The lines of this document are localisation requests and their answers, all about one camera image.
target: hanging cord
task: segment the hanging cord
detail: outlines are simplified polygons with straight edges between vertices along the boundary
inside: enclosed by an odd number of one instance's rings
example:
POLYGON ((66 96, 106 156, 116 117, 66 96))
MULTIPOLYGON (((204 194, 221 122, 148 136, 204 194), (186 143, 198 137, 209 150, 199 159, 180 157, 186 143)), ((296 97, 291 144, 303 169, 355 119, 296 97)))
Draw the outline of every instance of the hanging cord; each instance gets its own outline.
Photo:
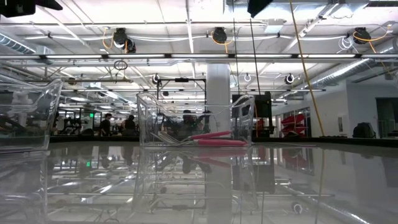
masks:
MULTIPOLYGON (((292 3, 292 0, 289 0, 289 4, 290 4, 290 10, 292 11, 292 19, 293 19, 293 23, 294 23, 294 30, 295 30, 295 34, 296 34, 296 38, 297 38, 298 49, 299 49, 299 51, 300 51, 301 63, 303 64, 305 79, 307 80, 307 85, 308 85, 308 88, 310 89, 311 98, 312 98, 312 101, 313 101, 313 106, 314 106, 315 112, 316 112, 316 114, 317 114, 317 118, 318 118, 318 122, 319 122, 319 127, 320 127, 320 129, 321 129, 322 136, 325 136, 325 133, 323 132, 322 122, 321 122, 321 119, 320 119, 320 117, 319 117, 317 102, 315 101, 315 97, 313 96, 313 92, 312 92, 312 87, 311 87, 310 79, 308 78, 307 69, 305 68, 304 57, 303 57, 303 51, 302 51, 302 48, 301 48, 301 43, 300 43, 300 38, 299 38, 299 32, 297 31, 297 24, 296 24, 296 20, 295 20, 295 17, 294 17, 294 11, 293 11, 293 3, 292 3)), ((324 171, 324 170, 325 170, 325 150, 322 149, 322 165, 321 165, 320 183, 319 183, 319 191, 318 191, 318 201, 317 201, 317 207, 316 207, 316 209, 315 209, 315 224, 318 223, 319 203, 320 203, 320 201, 321 201, 321 195, 322 195, 323 171, 324 171)))
MULTIPOLYGON (((373 47, 372 41, 381 40, 381 39, 385 38, 386 35, 388 34, 388 30, 389 30, 389 29, 390 29, 390 27, 387 26, 387 32, 386 32, 383 36, 378 37, 378 38, 376 38, 376 39, 362 39, 362 38, 356 37, 356 36, 355 36, 355 34, 357 33, 356 31, 353 33, 353 36, 354 36, 356 39, 358 39, 358 40, 362 40, 362 41, 369 42, 369 45, 371 46, 373 52, 374 52, 375 54, 377 54, 376 50, 375 50, 374 47, 373 47)), ((392 74, 392 73, 390 72, 390 70, 386 67, 386 65, 385 65, 383 62, 381 62, 381 64, 383 65, 383 67, 384 67, 384 69, 387 71, 387 73, 388 73, 390 76, 393 77, 393 74, 392 74)))
POLYGON ((213 40, 213 42, 216 43, 216 44, 218 44, 218 45, 224 45, 224 46, 225 46, 225 53, 228 54, 227 45, 230 44, 230 43, 232 43, 232 41, 234 41, 234 40, 231 40, 231 41, 229 41, 228 43, 220 44, 220 43, 217 43, 217 41, 214 40, 214 38, 213 38, 213 33, 214 33, 214 31, 211 31, 211 33, 210 33, 210 36, 211 36, 211 39, 213 40))
POLYGON ((112 48, 112 46, 113 46, 113 34, 112 34, 111 46, 110 46, 110 47, 109 47, 109 46, 107 46, 107 45, 105 44, 105 39, 102 39, 102 44, 104 45, 104 47, 105 47, 106 49, 111 49, 111 48, 112 48))
POLYGON ((386 32, 383 36, 378 37, 378 38, 375 38, 375 39, 362 39, 362 38, 359 38, 359 37, 355 36, 355 34, 358 33, 358 32, 356 32, 356 31, 353 33, 353 36, 355 37, 355 39, 362 40, 362 41, 367 41, 367 42, 371 42, 371 41, 381 40, 381 39, 385 38, 386 35, 388 34, 388 30, 389 30, 389 29, 390 29, 390 27, 387 26, 387 32, 386 32))
MULTIPOLYGON (((256 66, 256 79, 257 79, 257 87, 259 89, 259 98, 261 96, 261 90, 260 90, 260 81, 259 81, 259 72, 257 68, 257 57, 256 57, 256 46, 254 45, 254 35, 253 35, 253 26, 251 23, 251 18, 250 18, 250 29, 251 29, 251 38, 252 38, 252 43, 253 43, 253 53, 254 53, 254 64, 256 66)), ((256 112, 256 117, 257 117, 257 108, 256 108, 256 103, 254 103, 254 111, 256 112)), ((258 137, 258 130, 257 130, 257 124, 256 124, 256 137, 258 137)))
MULTIPOLYGON (((235 5, 234 1, 232 1, 232 13, 233 13, 233 22, 234 22, 234 40, 236 40, 236 27, 235 27, 235 5)), ((236 77, 238 80, 238 96, 241 96, 241 85, 239 84, 239 68, 238 68, 238 57, 236 54, 238 53, 238 46, 236 46, 236 41, 234 42, 235 46, 235 59, 236 59, 236 77)))

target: ceiling duct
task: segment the ceiling duct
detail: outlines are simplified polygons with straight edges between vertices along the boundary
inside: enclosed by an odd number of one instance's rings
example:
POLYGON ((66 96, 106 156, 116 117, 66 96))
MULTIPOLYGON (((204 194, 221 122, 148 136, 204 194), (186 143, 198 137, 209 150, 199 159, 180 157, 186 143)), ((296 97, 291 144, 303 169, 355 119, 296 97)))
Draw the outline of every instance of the ceiling duct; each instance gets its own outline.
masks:
MULTIPOLYGON (((48 47, 44 47, 41 45, 30 45, 23 40, 18 39, 18 37, 0 29, 0 44, 25 55, 48 55, 54 54, 54 51, 49 49, 48 47)), ((48 59, 39 59, 35 60, 39 63, 45 63, 47 65, 52 64, 53 62, 48 59)))
MULTIPOLYGON (((378 46, 375 47, 375 50, 378 54, 396 54, 398 53, 398 37, 394 37, 378 46)), ((372 50, 367 51, 365 54, 373 54, 372 50)), ((330 70, 323 72, 322 74, 316 76, 311 82, 312 85, 321 84, 324 86, 334 85, 340 80, 348 78, 350 76, 359 74, 364 72, 370 68, 373 68, 377 65, 377 62, 374 59, 367 58, 358 60, 355 62, 341 64, 333 67, 330 70)), ((307 85, 301 84, 298 87, 306 88, 307 85)))
POLYGON ((36 53, 35 48, 29 47, 27 44, 23 43, 23 41, 18 40, 18 38, 8 34, 2 29, 0 29, 0 44, 22 54, 36 53))

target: ceiling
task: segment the ceiling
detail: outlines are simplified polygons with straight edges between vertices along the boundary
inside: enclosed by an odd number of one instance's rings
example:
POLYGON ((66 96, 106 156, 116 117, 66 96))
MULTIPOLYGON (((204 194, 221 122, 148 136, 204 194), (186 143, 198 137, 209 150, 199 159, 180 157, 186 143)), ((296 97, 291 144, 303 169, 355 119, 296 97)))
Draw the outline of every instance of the ceiling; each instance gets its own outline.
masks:
MULTIPOLYGON (((18 40, 25 42, 29 46, 43 45, 53 50, 55 54, 120 54, 123 50, 112 46, 107 49, 103 45, 101 37, 111 36, 117 27, 125 27, 129 36, 137 47, 138 54, 154 53, 219 53, 223 54, 226 49, 223 45, 216 45, 211 38, 206 38, 215 27, 224 27, 229 38, 233 38, 234 30, 237 41, 228 45, 228 53, 248 53, 252 54, 253 42, 258 54, 270 53, 298 53, 298 45, 295 40, 295 29, 292 22, 289 4, 286 1, 274 1, 274 3, 261 12, 252 21, 252 31, 249 14, 246 7, 237 5, 235 13, 231 7, 225 6, 223 1, 216 0, 57 0, 63 6, 62 11, 37 8, 32 16, 15 18, 1 17, 0 29, 8 34, 14 35, 18 40), (276 28, 273 22, 276 19, 284 21, 283 26, 279 27, 279 34, 286 37, 271 37, 276 34, 265 33, 268 28, 276 28), (193 41, 190 45, 190 33, 193 41)), ((397 32, 398 25, 394 22, 398 14, 398 7, 365 7, 367 1, 347 1, 352 4, 344 4, 330 16, 317 21, 317 15, 325 9, 326 3, 323 1, 296 2, 294 4, 297 29, 303 30, 307 27, 306 33, 302 35, 301 41, 303 53, 352 53, 355 49, 358 52, 365 52, 370 49, 368 44, 353 44, 348 50, 342 50, 339 42, 347 33, 352 34, 355 27, 365 27, 372 38, 381 37, 386 33, 387 25, 391 24, 390 32, 374 43, 377 45, 390 39, 397 32), (317 41, 309 41, 310 37, 318 38, 317 41)), ((106 45, 111 45, 111 40, 104 40, 106 45)), ((0 47, 2 54, 18 54, 4 46, 0 47)), ((10 61, 14 65, 21 63, 10 61)), ((153 74, 158 74, 162 78, 192 77, 193 66, 195 68, 195 78, 205 78, 206 62, 180 62, 167 66, 147 66, 146 60, 134 60, 134 66, 124 72, 124 76, 132 80, 129 82, 102 83, 102 88, 125 88, 140 90, 142 88, 153 88, 150 82, 153 74)), ((231 73, 240 74, 239 84, 241 88, 256 88, 256 65, 254 62, 233 62, 229 63, 231 73), (248 74, 252 79, 247 82, 244 79, 248 74)), ((310 77, 328 70, 336 65, 335 62, 306 63, 306 68, 310 77)), ((48 72, 53 73, 59 67, 49 67, 48 72)), ((26 67, 27 70, 44 76, 43 65, 26 67)), ((302 64, 297 63, 257 63, 259 74, 259 84, 261 88, 290 88, 284 84, 284 78, 288 74, 296 77, 303 75, 302 64)), ((107 68, 102 65, 97 67, 67 67, 57 71, 52 78, 70 78, 102 80, 115 78, 115 70, 112 77, 109 76, 107 68)), ((304 78, 295 80, 295 85, 302 83, 304 78)), ((170 83, 171 88, 194 88, 194 83, 170 83)), ((84 88, 81 83, 77 86, 68 88, 84 88)), ((127 100, 134 101, 135 93, 118 93, 127 100)), ((168 98, 177 98, 181 93, 171 93, 168 98)), ((185 97, 203 98, 203 93, 185 93, 185 97)))

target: white column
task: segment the white column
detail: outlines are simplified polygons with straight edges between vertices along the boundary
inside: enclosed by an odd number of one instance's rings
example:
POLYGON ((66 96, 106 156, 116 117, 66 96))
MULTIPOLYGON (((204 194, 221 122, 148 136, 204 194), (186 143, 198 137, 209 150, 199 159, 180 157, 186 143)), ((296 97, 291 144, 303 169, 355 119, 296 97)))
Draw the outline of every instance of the white column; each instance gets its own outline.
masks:
MULTIPOLYGON (((208 64, 206 76, 206 97, 208 105, 229 105, 229 67, 227 64, 208 64)), ((220 107, 209 106, 208 110, 218 113, 220 107)), ((210 118, 211 132, 230 130, 230 112, 225 110, 214 118, 210 118)), ((218 159, 230 162, 228 158, 218 159)), ((206 201, 208 224, 230 224, 232 218, 231 169, 211 166, 212 172, 206 175, 206 196, 218 199, 206 201)))

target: clear plastic bin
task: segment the clear plastic bin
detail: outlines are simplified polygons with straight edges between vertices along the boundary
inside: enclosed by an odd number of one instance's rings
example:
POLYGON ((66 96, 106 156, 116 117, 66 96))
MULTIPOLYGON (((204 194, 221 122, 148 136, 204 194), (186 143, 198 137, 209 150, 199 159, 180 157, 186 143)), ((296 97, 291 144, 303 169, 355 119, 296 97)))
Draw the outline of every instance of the clear plastic bin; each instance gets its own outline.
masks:
POLYGON ((135 212, 153 212, 163 205, 203 210, 215 201, 232 205, 232 211, 258 209, 251 148, 189 149, 141 151, 132 201, 135 212))
POLYGON ((141 146, 251 145, 254 98, 250 95, 232 105, 182 105, 140 93, 137 109, 141 146))
POLYGON ((0 152, 47 149, 62 84, 37 86, 0 75, 0 152))

